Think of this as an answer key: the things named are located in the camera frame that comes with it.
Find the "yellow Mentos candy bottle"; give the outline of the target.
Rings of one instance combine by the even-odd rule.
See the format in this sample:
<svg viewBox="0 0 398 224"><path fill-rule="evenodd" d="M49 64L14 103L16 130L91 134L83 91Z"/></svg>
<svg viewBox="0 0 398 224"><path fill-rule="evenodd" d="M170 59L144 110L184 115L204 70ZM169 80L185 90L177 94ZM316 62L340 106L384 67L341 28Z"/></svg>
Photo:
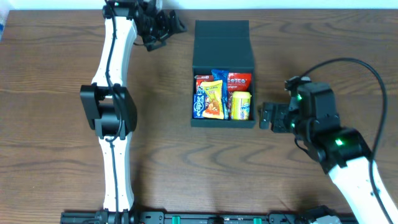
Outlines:
<svg viewBox="0 0 398 224"><path fill-rule="evenodd" d="M235 91L231 101L231 119L248 120L251 107L251 94L246 91Z"/></svg>

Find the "red Hacks candy bag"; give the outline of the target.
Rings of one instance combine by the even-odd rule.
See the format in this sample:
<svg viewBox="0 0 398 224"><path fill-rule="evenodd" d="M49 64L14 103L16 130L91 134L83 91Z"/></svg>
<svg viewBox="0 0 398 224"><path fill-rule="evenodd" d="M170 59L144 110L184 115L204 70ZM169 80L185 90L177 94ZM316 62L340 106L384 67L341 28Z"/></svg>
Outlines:
<svg viewBox="0 0 398 224"><path fill-rule="evenodd" d="M251 84L251 73L229 73L228 74L228 91L247 91Z"/></svg>

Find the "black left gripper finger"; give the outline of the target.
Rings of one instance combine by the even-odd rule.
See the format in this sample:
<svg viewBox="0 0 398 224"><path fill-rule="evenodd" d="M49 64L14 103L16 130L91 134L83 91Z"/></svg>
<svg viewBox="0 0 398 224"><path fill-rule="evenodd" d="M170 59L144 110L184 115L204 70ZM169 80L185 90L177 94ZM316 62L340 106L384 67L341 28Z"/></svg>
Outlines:
<svg viewBox="0 0 398 224"><path fill-rule="evenodd" d="M180 20L175 10L169 12L169 34L179 34L187 31L187 27Z"/></svg>
<svg viewBox="0 0 398 224"><path fill-rule="evenodd" d="M145 40L144 41L144 46L147 49L148 52L151 52L153 50L157 50L161 47L166 46L166 41L164 40L157 40L157 39L152 39L152 40Z"/></svg>

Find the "blue cookie packet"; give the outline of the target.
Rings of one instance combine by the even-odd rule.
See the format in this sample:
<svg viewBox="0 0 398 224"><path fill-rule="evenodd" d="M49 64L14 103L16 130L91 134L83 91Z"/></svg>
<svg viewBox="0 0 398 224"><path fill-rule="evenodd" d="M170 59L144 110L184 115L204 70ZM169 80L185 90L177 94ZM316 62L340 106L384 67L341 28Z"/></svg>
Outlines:
<svg viewBox="0 0 398 224"><path fill-rule="evenodd" d="M213 69L211 71L211 73L213 75L214 81L218 81L218 80L222 81L221 102L222 102L222 106L223 106L224 120L228 120L229 119L229 113L228 113L228 74L229 74L229 71Z"/></svg>

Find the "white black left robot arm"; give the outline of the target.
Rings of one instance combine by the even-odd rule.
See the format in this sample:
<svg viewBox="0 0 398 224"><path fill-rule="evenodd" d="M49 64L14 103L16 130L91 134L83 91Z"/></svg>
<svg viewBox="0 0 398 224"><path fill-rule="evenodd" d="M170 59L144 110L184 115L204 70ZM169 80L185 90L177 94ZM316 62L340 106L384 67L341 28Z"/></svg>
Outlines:
<svg viewBox="0 0 398 224"><path fill-rule="evenodd" d="M166 14L162 1L106 1L105 38L99 67L80 99L103 153L105 196L102 210L62 214L61 223L134 223L130 143L137 127L137 108L127 89L129 59L136 39L151 52L174 34L186 32L175 11Z"/></svg>

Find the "red Hello Panda box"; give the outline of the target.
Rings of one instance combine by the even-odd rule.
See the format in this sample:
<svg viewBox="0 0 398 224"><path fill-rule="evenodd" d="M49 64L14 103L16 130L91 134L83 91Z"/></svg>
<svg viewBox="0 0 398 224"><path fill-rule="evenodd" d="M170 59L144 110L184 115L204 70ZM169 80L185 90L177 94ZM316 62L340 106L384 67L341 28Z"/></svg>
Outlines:
<svg viewBox="0 0 398 224"><path fill-rule="evenodd" d="M204 94L205 91L201 87L203 82L212 82L213 75L195 75L195 90L196 94Z"/></svg>

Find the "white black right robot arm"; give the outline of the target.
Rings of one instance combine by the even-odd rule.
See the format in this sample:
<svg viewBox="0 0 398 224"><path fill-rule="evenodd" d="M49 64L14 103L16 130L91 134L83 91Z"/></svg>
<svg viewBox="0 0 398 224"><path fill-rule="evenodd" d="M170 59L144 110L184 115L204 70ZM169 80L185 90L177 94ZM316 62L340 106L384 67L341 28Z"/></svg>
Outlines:
<svg viewBox="0 0 398 224"><path fill-rule="evenodd" d="M327 83L303 83L289 103L264 103L260 127L292 133L338 187L358 223L397 223L397 206L385 188L360 132L342 127Z"/></svg>

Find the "dark green gift box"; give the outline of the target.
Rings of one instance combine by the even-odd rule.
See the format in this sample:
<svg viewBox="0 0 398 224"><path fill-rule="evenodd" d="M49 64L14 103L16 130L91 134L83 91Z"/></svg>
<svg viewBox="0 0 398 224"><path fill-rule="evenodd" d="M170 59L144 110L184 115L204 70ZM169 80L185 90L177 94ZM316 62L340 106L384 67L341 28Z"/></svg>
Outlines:
<svg viewBox="0 0 398 224"><path fill-rule="evenodd" d="M197 119L195 128L253 128L256 124L255 65L248 21L195 21L192 75L209 75L213 69L250 73L252 81L249 119L247 121Z"/></svg>

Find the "blue Eclipse mint tin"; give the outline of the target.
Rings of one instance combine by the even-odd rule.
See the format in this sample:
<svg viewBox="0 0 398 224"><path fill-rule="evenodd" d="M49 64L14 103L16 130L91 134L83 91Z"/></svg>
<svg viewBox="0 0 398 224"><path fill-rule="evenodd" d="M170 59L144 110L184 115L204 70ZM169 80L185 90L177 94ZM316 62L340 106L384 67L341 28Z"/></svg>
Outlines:
<svg viewBox="0 0 398 224"><path fill-rule="evenodd" d="M193 96L193 119L202 119L206 105L205 94L194 94Z"/></svg>

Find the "yellow Julie's peanut butter packet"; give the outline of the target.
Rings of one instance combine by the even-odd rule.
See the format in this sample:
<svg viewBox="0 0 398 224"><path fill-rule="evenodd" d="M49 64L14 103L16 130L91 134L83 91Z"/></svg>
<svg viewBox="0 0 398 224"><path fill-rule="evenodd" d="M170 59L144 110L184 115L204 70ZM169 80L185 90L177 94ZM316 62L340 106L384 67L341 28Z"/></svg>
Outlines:
<svg viewBox="0 0 398 224"><path fill-rule="evenodd" d="M209 105L203 112L203 116L205 118L224 119L223 102L221 100L223 82L221 80L202 82L201 87L210 101Z"/></svg>

